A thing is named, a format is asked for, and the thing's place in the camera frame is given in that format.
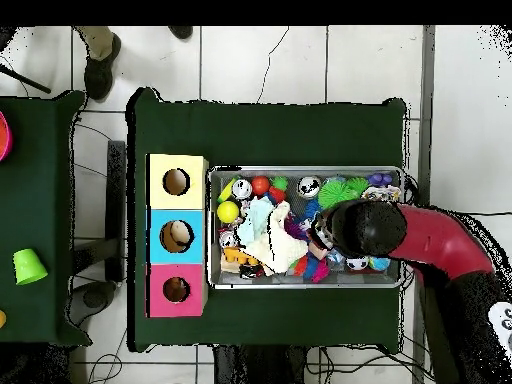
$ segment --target green table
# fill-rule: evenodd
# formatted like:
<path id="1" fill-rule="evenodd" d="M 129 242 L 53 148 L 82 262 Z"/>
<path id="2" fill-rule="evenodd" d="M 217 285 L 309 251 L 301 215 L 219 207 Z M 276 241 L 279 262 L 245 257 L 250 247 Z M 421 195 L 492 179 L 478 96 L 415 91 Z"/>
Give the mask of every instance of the green table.
<path id="1" fill-rule="evenodd" d="M 383 344 L 398 350 L 399 289 L 214 290 L 200 318 L 144 315 L 147 153 L 210 165 L 402 166 L 406 111 L 383 105 L 164 103 L 139 89 L 127 106 L 129 311 L 132 350 L 149 344 Z"/>
<path id="2" fill-rule="evenodd" d="M 69 134 L 84 93 L 57 100 L 3 98 L 13 150 L 0 162 L 0 342 L 89 344 L 65 318 L 72 275 Z M 33 248 L 49 275 L 16 286 L 12 255 Z"/>

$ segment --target yellow box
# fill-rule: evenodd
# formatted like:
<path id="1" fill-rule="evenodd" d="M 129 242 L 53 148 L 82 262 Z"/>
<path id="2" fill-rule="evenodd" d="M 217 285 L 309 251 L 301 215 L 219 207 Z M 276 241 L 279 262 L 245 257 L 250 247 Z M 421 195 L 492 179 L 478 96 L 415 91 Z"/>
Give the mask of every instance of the yellow box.
<path id="1" fill-rule="evenodd" d="M 208 162 L 202 156 L 147 156 L 149 161 L 146 161 L 146 179 L 149 178 L 151 209 L 205 208 Z"/>

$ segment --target yellow ball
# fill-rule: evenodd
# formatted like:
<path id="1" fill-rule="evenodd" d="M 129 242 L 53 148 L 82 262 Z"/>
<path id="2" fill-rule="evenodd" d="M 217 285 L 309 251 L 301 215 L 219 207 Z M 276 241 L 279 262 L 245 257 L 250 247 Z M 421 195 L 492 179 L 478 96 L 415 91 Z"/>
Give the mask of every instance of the yellow ball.
<path id="1" fill-rule="evenodd" d="M 225 224 L 231 224 L 238 218 L 239 210 L 236 203 L 231 201 L 222 202 L 217 208 L 217 216 Z"/>
<path id="2" fill-rule="evenodd" d="M 4 311 L 0 311 L 0 328 L 5 325 L 5 321 L 7 321 L 7 316 Z"/>

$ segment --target green cup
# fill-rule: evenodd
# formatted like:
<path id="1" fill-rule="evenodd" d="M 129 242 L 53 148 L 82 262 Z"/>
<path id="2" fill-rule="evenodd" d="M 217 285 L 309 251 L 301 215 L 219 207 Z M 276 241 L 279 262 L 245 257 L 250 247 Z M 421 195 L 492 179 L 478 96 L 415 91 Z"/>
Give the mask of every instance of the green cup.
<path id="1" fill-rule="evenodd" d="M 32 249 L 24 249 L 13 256 L 16 270 L 16 285 L 22 286 L 38 281 L 48 275 L 45 267 Z"/>

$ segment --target green spiky ball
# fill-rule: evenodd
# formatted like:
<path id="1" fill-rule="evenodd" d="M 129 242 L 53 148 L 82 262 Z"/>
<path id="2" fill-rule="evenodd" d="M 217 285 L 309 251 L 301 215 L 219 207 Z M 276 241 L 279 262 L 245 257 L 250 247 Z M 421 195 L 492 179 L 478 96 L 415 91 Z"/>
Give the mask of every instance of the green spiky ball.
<path id="1" fill-rule="evenodd" d="M 364 191 L 370 187 L 370 184 L 368 183 L 368 180 L 366 178 L 356 177 L 351 178 L 346 182 L 347 186 L 354 190 L 357 193 L 357 197 L 361 197 L 361 195 L 364 193 Z"/>
<path id="2" fill-rule="evenodd" d="M 329 209 L 338 202 L 357 199 L 357 192 L 347 183 L 341 181 L 329 181 L 325 183 L 318 193 L 318 203 L 322 210 Z"/>
<path id="3" fill-rule="evenodd" d="M 274 177 L 270 181 L 275 188 L 281 191 L 286 191 L 288 188 L 288 179 L 286 177 Z"/>

